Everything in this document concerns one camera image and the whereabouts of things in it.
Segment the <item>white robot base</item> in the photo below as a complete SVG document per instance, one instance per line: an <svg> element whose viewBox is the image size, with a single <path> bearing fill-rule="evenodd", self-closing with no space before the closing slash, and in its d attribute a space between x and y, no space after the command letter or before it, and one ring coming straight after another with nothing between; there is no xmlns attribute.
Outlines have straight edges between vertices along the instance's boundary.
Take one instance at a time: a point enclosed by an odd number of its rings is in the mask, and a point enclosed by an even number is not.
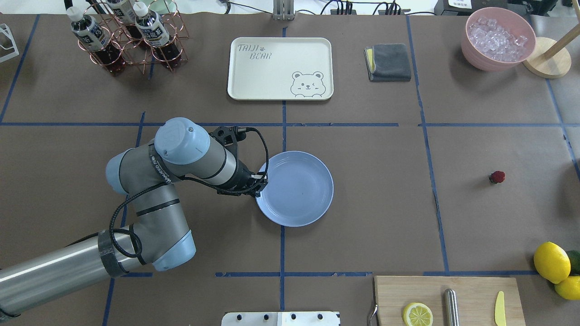
<svg viewBox="0 0 580 326"><path fill-rule="evenodd" d="M339 312L230 312L224 314L222 326L340 326Z"/></svg>

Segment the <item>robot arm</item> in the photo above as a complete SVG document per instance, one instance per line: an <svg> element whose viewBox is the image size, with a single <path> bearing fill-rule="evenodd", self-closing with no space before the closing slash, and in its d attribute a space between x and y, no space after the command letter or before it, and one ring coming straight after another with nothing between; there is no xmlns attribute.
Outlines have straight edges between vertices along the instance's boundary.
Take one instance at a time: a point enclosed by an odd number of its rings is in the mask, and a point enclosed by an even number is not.
<svg viewBox="0 0 580 326"><path fill-rule="evenodd" d="M152 264L158 272L188 262L196 252L175 184L191 180L218 194L259 197L267 171L254 173L239 159L238 142L253 127L208 132L192 120L166 121L143 146L107 164L106 178L126 196L108 227L49 254L1 272L1 321L54 299Z"/></svg>

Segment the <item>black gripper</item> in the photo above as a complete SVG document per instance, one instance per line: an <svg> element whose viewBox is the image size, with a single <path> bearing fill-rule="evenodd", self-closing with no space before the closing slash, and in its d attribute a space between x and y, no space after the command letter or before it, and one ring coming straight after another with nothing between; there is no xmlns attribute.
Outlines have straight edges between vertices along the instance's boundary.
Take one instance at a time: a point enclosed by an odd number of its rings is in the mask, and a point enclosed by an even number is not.
<svg viewBox="0 0 580 326"><path fill-rule="evenodd" d="M209 178L218 194L240 196L250 195L260 197L267 186L267 173L253 173L240 160L238 143L242 142L249 132L255 132L262 139L262 134L253 127L226 127L220 126L209 135L222 145L223 164L214 175Z"/></svg>

